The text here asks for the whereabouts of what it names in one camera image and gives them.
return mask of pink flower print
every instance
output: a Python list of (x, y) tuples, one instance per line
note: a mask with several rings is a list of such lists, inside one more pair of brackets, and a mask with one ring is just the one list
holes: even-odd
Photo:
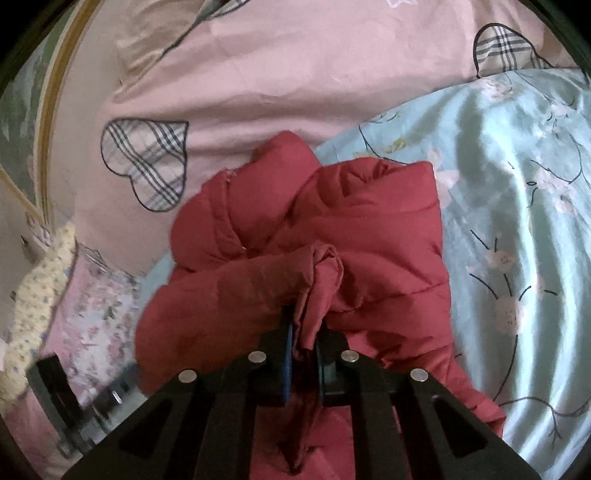
[(527, 308), (515, 297), (500, 297), (495, 302), (496, 329), (508, 335), (519, 335), (530, 319)]
[[(536, 161), (541, 161), (541, 158), (536, 157)], [(569, 182), (556, 178), (543, 168), (538, 169), (534, 180), (539, 189), (554, 195), (552, 203), (558, 212), (568, 213), (569, 215), (576, 213), (577, 210), (571, 199), (575, 197), (577, 192)]]
[(560, 213), (568, 213), (569, 215), (574, 215), (575, 213), (577, 213), (577, 210), (575, 209), (572, 202), (569, 200), (568, 197), (565, 197), (564, 195), (556, 197), (552, 200), (552, 203), (554, 204), (554, 208), (556, 208), (556, 211)]
[(479, 79), (470, 84), (470, 88), (480, 90), (489, 99), (498, 102), (513, 95), (513, 87), (508, 82), (493, 79)]
[(554, 116), (565, 116), (570, 111), (570, 108), (562, 103), (553, 102), (552, 105), (550, 105), (550, 110)]
[(503, 250), (496, 252), (489, 250), (486, 252), (486, 263), (488, 263), (489, 268), (494, 268), (501, 273), (507, 273), (513, 267), (516, 260), (513, 255), (509, 255)]
[(429, 149), (429, 152), (427, 153), (427, 161), (433, 165), (437, 196), (439, 197), (439, 206), (443, 210), (452, 202), (452, 196), (450, 195), (449, 190), (460, 179), (460, 172), (457, 170), (437, 171), (443, 160), (441, 158), (441, 152), (434, 148)]

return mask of red jacket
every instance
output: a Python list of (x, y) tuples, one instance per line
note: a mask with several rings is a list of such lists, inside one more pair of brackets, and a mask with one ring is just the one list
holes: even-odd
[[(248, 353), (276, 328), (281, 306), (295, 303), (296, 353), (312, 348), (324, 320), (386, 368), (431, 372), (501, 434), (501, 409), (454, 360), (430, 163), (320, 167), (283, 132), (252, 163), (203, 186), (179, 212), (171, 247), (178, 266), (136, 335), (148, 390), (184, 368), (205, 373)], [(347, 410), (304, 403), (259, 412), (251, 478), (291, 478), (286, 460), (299, 478), (355, 477)]]

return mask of pink bedsheet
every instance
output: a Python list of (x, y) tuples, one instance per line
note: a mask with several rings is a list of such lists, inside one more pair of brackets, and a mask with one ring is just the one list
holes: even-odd
[[(495, 36), (517, 53), (498, 55)], [(477, 74), (548, 66), (576, 65), (519, 0), (251, 0), (106, 102), (76, 233), (112, 265), (146, 273), (178, 208), (278, 132), (314, 146)]]
[[(137, 299), (131, 277), (106, 271), (79, 254), (40, 356), (59, 356), (81, 403), (133, 361)], [(33, 468), (45, 478), (58, 436), (35, 395), (27, 391), (5, 421)]]

